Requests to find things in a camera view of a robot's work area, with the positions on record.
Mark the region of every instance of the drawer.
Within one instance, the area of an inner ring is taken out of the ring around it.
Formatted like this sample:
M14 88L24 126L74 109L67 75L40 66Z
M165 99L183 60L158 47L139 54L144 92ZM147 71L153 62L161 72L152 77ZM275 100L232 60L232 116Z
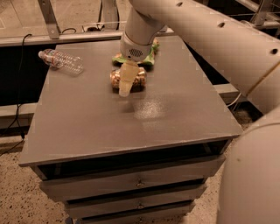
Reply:
M141 224L162 218L185 215L190 213L195 204L179 202L167 206L153 207L136 212L119 213L110 216L82 219L81 224Z
M213 176L225 157L211 156L174 163L147 165L120 171L63 178L40 183L54 201L77 200Z
M102 214L119 213L129 210L141 210L170 204L178 201L195 200L205 191L206 185L179 185L169 186L166 189L158 188L152 191L127 192L124 195L95 197L90 200L66 205L66 212L70 217L78 219Z

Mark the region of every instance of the table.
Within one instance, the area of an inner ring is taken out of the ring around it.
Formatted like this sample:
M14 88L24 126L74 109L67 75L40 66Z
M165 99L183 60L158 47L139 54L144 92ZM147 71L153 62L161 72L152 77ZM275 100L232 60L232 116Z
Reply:
M182 40L158 40L146 88L127 98L109 81L119 40L57 46L85 71L49 70L19 164L81 223L190 212L242 133Z

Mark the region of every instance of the plastic bottle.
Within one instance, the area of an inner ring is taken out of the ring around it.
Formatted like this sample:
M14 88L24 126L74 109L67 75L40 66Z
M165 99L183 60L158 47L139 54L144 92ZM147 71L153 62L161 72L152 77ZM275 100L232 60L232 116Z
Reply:
M80 74L83 71L82 59L65 52L53 49L40 51L38 56L48 65L61 68L70 74Z

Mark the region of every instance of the speckled floor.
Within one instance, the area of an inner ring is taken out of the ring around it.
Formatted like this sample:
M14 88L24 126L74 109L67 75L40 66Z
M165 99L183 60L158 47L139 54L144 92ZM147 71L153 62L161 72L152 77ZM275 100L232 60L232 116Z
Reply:
M251 107L243 107L234 112L235 118L246 129L252 123ZM0 154L15 143L20 136L0 138ZM230 153L231 145L225 155ZM0 223L65 223L67 214L61 203L54 203L40 191L40 179L30 168L18 166L22 144L0 157ZM216 222L218 194L223 166L214 177L209 178L208 188L199 199L196 207L186 217L171 217L157 220L159 224L213 224Z

